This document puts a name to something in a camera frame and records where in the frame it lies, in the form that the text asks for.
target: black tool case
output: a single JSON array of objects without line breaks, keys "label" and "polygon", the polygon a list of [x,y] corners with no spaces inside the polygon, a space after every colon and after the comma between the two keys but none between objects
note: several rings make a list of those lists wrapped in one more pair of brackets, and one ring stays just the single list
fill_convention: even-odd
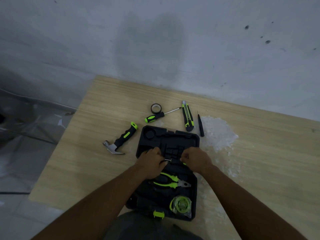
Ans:
[{"label": "black tool case", "polygon": [[[180,161],[184,149],[199,147],[199,136],[183,131],[167,131],[166,128],[146,125],[142,128],[136,157],[142,152],[159,147],[165,159],[171,159],[163,172],[178,176],[180,180],[191,184],[191,187],[162,187],[153,184],[153,180],[143,181],[126,203],[126,207],[137,210],[150,216],[158,216],[157,213],[164,213],[165,217],[176,218],[184,221],[191,221],[196,216],[197,203],[197,177],[193,172]],[[170,183],[166,176],[159,175],[156,181],[163,184]],[[170,208],[170,202],[178,195],[184,195],[191,200],[191,218],[174,214]]]}]

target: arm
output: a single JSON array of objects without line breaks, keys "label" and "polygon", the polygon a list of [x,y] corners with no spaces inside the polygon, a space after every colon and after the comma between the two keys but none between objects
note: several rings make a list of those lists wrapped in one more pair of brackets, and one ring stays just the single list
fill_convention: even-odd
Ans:
[{"label": "arm", "polygon": [[158,147],[142,153],[135,165],[72,206],[33,240],[101,239],[142,181],[160,175],[167,164],[161,161]]},{"label": "arm", "polygon": [[181,161],[209,183],[241,239],[306,240],[289,223],[222,173],[200,148],[186,149]]}]

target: wood grain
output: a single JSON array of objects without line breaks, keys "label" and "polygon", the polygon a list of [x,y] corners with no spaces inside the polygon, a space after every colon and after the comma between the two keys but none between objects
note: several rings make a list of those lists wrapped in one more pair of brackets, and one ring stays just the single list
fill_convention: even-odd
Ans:
[{"label": "wood grain", "polygon": [[[141,129],[150,106],[164,112],[186,100],[196,118],[219,117],[239,136],[213,159],[234,181],[267,204],[309,239],[320,239],[320,122],[97,76],[53,152],[30,199],[68,209],[136,161],[140,130],[113,155],[102,145],[134,121]],[[184,131],[181,111],[162,118],[162,127]],[[197,176],[196,218],[166,219],[204,239],[240,239],[218,199]]]}]

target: person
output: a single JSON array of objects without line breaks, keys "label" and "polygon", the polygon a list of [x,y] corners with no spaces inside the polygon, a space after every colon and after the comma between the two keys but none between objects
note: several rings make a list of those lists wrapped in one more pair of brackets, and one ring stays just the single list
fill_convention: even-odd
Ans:
[{"label": "person", "polygon": [[[209,183],[242,240],[306,240],[289,223],[236,184],[198,147],[190,147],[181,159]],[[201,239],[174,225],[135,211],[117,217],[126,201],[145,179],[160,175],[166,166],[159,148],[150,149],[136,163],[64,212],[38,233],[37,239]]]}]

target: person's left hand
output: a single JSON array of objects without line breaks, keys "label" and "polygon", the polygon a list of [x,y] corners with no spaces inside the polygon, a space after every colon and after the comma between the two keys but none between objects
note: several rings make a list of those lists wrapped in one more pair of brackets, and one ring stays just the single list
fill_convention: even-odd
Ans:
[{"label": "person's left hand", "polygon": [[146,179],[154,179],[159,176],[168,162],[163,161],[161,151],[158,147],[143,152],[135,163],[135,166],[141,169]]}]

